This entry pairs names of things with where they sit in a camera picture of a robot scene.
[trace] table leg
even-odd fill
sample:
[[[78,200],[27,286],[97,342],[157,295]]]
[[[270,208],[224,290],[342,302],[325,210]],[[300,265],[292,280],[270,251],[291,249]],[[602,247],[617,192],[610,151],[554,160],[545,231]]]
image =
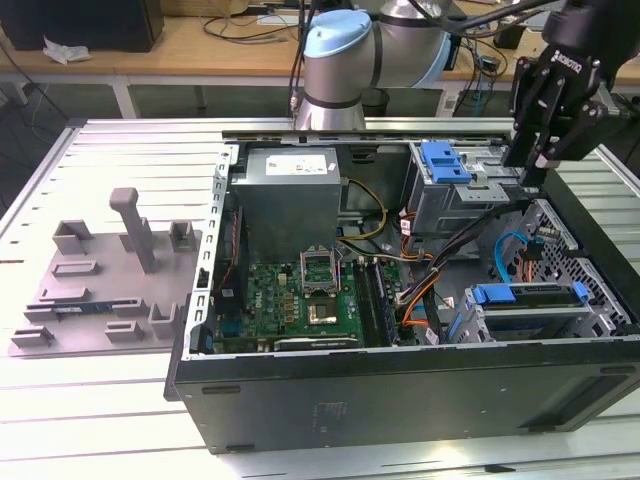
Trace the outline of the table leg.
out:
[[[140,111],[131,96],[128,82],[118,80],[112,85],[112,87],[113,93],[116,96],[116,101],[120,107],[120,114],[122,115],[122,118],[139,118]]]
[[[27,96],[22,90],[22,84],[20,83],[0,83],[2,91],[9,96],[9,99],[16,102],[18,105],[26,105],[29,103]]]
[[[196,94],[196,107],[198,110],[207,109],[207,97],[204,94],[204,87],[202,85],[196,85],[193,87],[193,91]]]
[[[438,111],[436,117],[453,117],[458,98],[460,97],[460,89],[458,87],[446,87],[442,89],[440,102],[438,102]]]

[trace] blue tab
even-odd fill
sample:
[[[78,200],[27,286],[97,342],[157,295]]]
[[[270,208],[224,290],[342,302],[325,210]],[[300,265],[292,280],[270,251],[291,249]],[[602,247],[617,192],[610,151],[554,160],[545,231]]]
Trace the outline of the blue tab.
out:
[[[480,287],[476,287],[472,290],[473,298],[476,299],[476,303],[478,305],[484,305],[487,303],[487,296],[484,294],[484,291]]]
[[[456,333],[456,330],[458,330],[458,327],[460,326],[461,322],[462,322],[462,314],[459,313],[456,319],[453,321],[453,323],[449,327],[449,330],[447,331],[447,338],[453,337],[453,335]]]
[[[422,161],[429,167],[434,183],[471,183],[471,174],[448,142],[423,142]]]
[[[573,289],[583,304],[589,301],[589,289],[582,282],[573,282]]]
[[[516,297],[511,291],[511,287],[505,283],[478,285],[476,290],[477,289],[482,290],[482,293],[486,298],[485,303],[514,303],[516,301]]]

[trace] label sticker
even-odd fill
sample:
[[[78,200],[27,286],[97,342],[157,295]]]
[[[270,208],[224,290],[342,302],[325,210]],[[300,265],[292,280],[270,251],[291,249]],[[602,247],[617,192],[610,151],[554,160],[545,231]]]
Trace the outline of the label sticker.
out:
[[[467,172],[484,172],[484,167],[480,163],[472,163],[465,165]]]
[[[267,157],[267,175],[326,175],[327,159],[324,155],[270,155]]]
[[[80,307],[60,307],[54,308],[53,311],[56,313],[82,313]]]

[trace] expansion slot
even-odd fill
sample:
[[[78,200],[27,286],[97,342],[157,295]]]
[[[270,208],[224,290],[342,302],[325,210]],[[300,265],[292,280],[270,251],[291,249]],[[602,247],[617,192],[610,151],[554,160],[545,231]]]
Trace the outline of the expansion slot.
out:
[[[377,262],[353,262],[353,278],[364,343],[367,347],[388,347],[397,341],[395,319]]]

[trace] aluminum extrusion table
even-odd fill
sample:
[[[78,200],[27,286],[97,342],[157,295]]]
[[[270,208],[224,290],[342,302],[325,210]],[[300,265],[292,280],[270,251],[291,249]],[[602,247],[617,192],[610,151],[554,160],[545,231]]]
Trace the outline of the aluminum extrusion table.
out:
[[[395,119],[373,129],[465,127],[507,131],[506,119]],[[3,353],[48,265],[58,220],[86,218],[95,232],[122,226],[103,202],[114,186],[140,191],[153,229],[204,218],[210,152],[221,130],[287,128],[284,120],[90,121],[67,129],[0,222]],[[640,188],[606,150],[564,166],[563,177],[640,269]],[[311,479],[489,477],[614,479],[640,474],[640,392],[568,434],[467,439],[215,457],[180,402],[162,397],[169,353],[59,359],[0,358],[0,478],[171,479],[205,476]],[[416,407],[416,421],[420,411]]]

